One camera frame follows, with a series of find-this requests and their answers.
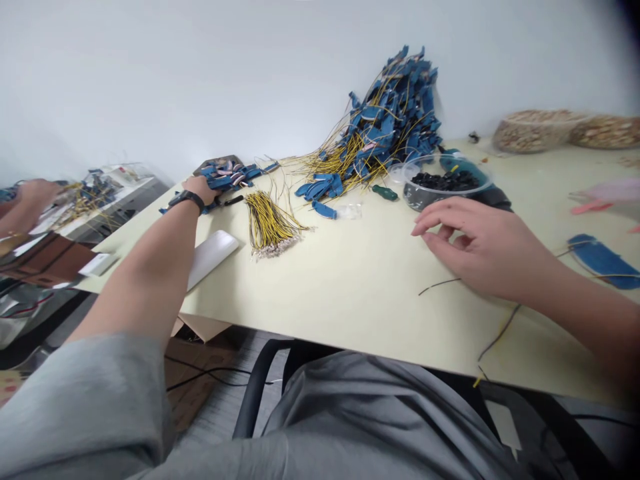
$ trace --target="another person's hand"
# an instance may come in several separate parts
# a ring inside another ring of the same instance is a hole
[[[480,293],[526,303],[550,276],[566,269],[514,213],[454,197],[436,202],[415,220],[423,240],[454,274]],[[437,234],[428,229],[440,225]],[[456,231],[462,235],[452,243]]]
[[[41,210],[53,203],[62,192],[62,187],[55,182],[43,179],[29,180],[18,187],[16,200],[29,202]]]
[[[182,188],[198,195],[198,197],[202,198],[205,205],[211,205],[213,200],[221,193],[220,190],[211,190],[209,188],[204,175],[189,177],[186,181],[182,182]]]

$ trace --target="gray sleeve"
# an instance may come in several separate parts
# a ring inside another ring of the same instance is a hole
[[[56,351],[0,409],[0,478],[123,478],[172,444],[163,352],[110,335]]]

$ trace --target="wristwatch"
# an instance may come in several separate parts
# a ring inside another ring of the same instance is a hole
[[[200,209],[200,215],[202,215],[202,211],[205,209],[205,203],[199,195],[188,190],[182,190],[182,193],[178,193],[174,198],[172,198],[169,202],[169,208],[176,206],[178,203],[182,202],[182,200],[192,200],[198,206]]]

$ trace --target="cream table surface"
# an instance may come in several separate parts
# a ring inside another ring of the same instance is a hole
[[[496,184],[533,232],[560,253],[578,233],[596,236],[640,267],[640,235],[627,233],[640,221],[639,206],[574,216],[572,191],[598,182],[640,174],[621,159],[640,158],[640,150],[600,151],[566,146],[534,154],[499,158],[465,141],[448,142],[486,164]],[[281,183],[283,170],[272,175]],[[262,177],[256,186],[268,189]],[[401,188],[392,186],[401,194]],[[158,218],[166,194],[100,243],[95,250],[124,257]],[[251,189],[241,193],[248,194]],[[475,377],[478,354],[496,336],[513,305],[482,297],[461,282],[418,293],[453,278],[420,238],[409,235],[416,212],[402,198],[392,203],[368,191],[352,191],[335,205],[362,204],[362,218],[332,221],[292,196],[296,218],[316,227],[303,241],[274,259],[256,261],[249,244],[244,203],[202,216],[197,244],[216,230],[236,237],[241,247],[186,296],[180,318],[206,333],[227,324],[242,325],[370,354],[382,355]],[[575,260],[563,261],[584,275]],[[78,288],[99,293],[113,267]],[[624,291],[640,301],[640,289]],[[593,356],[546,317],[526,308],[483,359],[492,381],[600,403],[620,404],[621,395]]]

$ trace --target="white wall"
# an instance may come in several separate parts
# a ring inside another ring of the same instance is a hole
[[[404,44],[439,67],[441,134],[526,107],[640,113],[609,0],[0,0],[0,183],[122,159],[314,150]]]

